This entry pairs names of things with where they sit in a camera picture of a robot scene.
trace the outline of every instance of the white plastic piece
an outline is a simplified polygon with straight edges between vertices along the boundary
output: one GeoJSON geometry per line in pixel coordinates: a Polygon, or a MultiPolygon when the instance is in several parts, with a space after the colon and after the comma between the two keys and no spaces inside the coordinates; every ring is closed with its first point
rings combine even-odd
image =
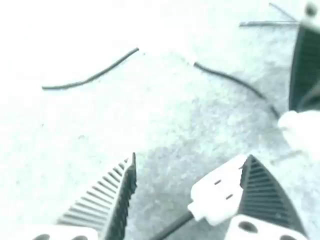
{"type": "Polygon", "coordinates": [[[320,111],[286,112],[278,127],[291,148],[320,161],[320,111]]]}
{"type": "Polygon", "coordinates": [[[196,221],[205,218],[210,225],[216,226],[237,213],[243,192],[241,167],[247,157],[232,158],[192,186],[193,202],[188,209],[196,221]]]}
{"type": "Polygon", "coordinates": [[[65,225],[25,225],[7,240],[98,240],[96,230],[65,225]]]}
{"type": "Polygon", "coordinates": [[[239,214],[232,218],[224,240],[307,240],[300,232],[239,214]]]}

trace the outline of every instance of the ribbed grille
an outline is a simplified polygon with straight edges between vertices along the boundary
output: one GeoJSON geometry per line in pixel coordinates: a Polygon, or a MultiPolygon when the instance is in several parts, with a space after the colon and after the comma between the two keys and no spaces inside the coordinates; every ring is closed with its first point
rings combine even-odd
{"type": "Polygon", "coordinates": [[[243,194],[238,214],[305,234],[296,211],[281,186],[252,155],[242,168],[241,182],[243,194]]]}
{"type": "Polygon", "coordinates": [[[99,238],[123,240],[128,207],[136,185],[136,160],[120,162],[101,177],[58,220],[58,224],[89,227],[99,238]]]}
{"type": "Polygon", "coordinates": [[[307,110],[301,105],[303,97],[312,89],[320,76],[320,34],[300,26],[291,68],[289,109],[307,110]]]}

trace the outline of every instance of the cord end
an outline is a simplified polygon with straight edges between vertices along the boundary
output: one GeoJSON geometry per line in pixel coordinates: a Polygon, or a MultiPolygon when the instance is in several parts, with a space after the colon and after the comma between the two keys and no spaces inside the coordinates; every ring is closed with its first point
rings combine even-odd
{"type": "Polygon", "coordinates": [[[205,218],[216,226],[237,213],[243,192],[240,187],[242,166],[246,159],[246,155],[238,155],[193,185],[193,202],[188,209],[196,221],[205,218]]]}

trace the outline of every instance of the black cable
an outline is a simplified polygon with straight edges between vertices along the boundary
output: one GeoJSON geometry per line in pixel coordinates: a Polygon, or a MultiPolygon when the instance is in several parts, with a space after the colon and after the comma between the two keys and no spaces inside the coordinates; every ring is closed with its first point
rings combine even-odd
{"type": "Polygon", "coordinates": [[[168,237],[170,234],[178,230],[180,227],[185,225],[187,222],[192,220],[194,216],[190,211],[186,212],[184,215],[179,217],[177,220],[175,220],[173,223],[168,225],[166,228],[164,228],[161,232],[158,232],[156,235],[154,235],[149,240],[163,240],[166,237],[168,237]]]}
{"type": "Polygon", "coordinates": [[[239,78],[237,78],[235,76],[229,75],[227,73],[224,73],[224,72],[221,72],[221,71],[212,70],[212,69],[210,69],[210,68],[208,68],[206,66],[201,65],[198,62],[195,62],[193,66],[195,66],[196,68],[198,68],[198,69],[200,69],[200,70],[202,70],[202,71],[204,71],[204,72],[206,72],[208,74],[213,74],[213,75],[217,75],[217,76],[229,79],[232,82],[234,82],[236,84],[239,84],[239,85],[245,87],[246,89],[249,89],[258,98],[264,100],[268,104],[268,107],[269,107],[270,111],[272,112],[272,114],[274,115],[274,117],[277,120],[280,118],[280,114],[276,110],[275,106],[270,104],[268,98],[263,93],[261,93],[259,90],[255,89],[253,86],[251,86],[249,83],[246,83],[245,81],[243,81],[243,80],[241,80],[241,79],[239,79],[239,78]]]}
{"type": "Polygon", "coordinates": [[[120,63],[122,63],[124,60],[126,60],[128,57],[130,57],[132,54],[134,54],[134,53],[136,53],[138,51],[139,51],[139,48],[136,47],[135,49],[129,51],[126,55],[121,57],[119,60],[117,60],[116,62],[111,64],[106,69],[102,70],[101,72],[96,73],[95,75],[89,77],[86,80],[77,81],[77,82],[73,82],[73,83],[68,83],[68,84],[65,84],[65,85],[58,85],[58,86],[42,86],[42,89],[43,90],[62,90],[62,89],[70,89],[70,88],[74,88],[74,87],[78,87],[78,86],[90,83],[90,82],[96,80],[97,78],[101,77],[102,75],[106,74],[110,70],[114,69],[120,63]]]}
{"type": "Polygon", "coordinates": [[[255,27],[255,26],[297,26],[297,21],[242,21],[239,27],[255,27]]]}
{"type": "Polygon", "coordinates": [[[291,14],[289,14],[287,11],[285,11],[284,9],[282,9],[281,7],[279,7],[278,5],[276,5],[275,3],[269,2],[269,5],[271,7],[274,7],[275,9],[277,9],[279,12],[281,12],[283,15],[286,15],[288,18],[290,18],[292,21],[297,22],[298,20],[293,17],[291,14]]]}

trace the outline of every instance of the gray speckled surface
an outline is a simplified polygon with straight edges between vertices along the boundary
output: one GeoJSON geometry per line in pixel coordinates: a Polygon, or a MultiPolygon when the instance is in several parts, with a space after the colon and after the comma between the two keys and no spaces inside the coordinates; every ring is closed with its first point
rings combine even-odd
{"type": "MultiPolygon", "coordinates": [[[[134,151],[138,188],[126,239],[144,240],[182,214],[191,186],[228,159],[254,152],[269,162],[288,153],[264,102],[193,68],[175,52],[182,49],[208,67],[243,78],[285,112],[297,29],[239,29],[240,21],[286,20],[260,3],[95,1],[89,9],[74,2],[52,5],[60,18],[46,21],[40,40],[36,31],[23,42],[15,38],[13,43],[19,44],[10,45],[5,61],[7,70],[16,68],[14,75],[6,75],[12,81],[0,95],[0,224],[51,223],[80,185],[134,151]],[[137,43],[142,51],[95,82],[67,91],[40,89],[41,83],[89,76],[137,43]]],[[[18,13],[24,13],[23,6],[18,13]]],[[[24,23],[28,29],[41,21],[24,23]]],[[[286,168],[289,161],[281,166],[286,168]]],[[[296,177],[286,181],[296,182],[296,177]]],[[[310,188],[311,194],[318,181],[308,174],[297,188],[310,188]]],[[[306,218],[318,212],[315,196],[306,195],[312,204],[299,208],[306,218]]],[[[315,236],[318,221],[308,224],[315,236]]],[[[222,240],[227,226],[190,222],[169,239],[222,240]]]]}

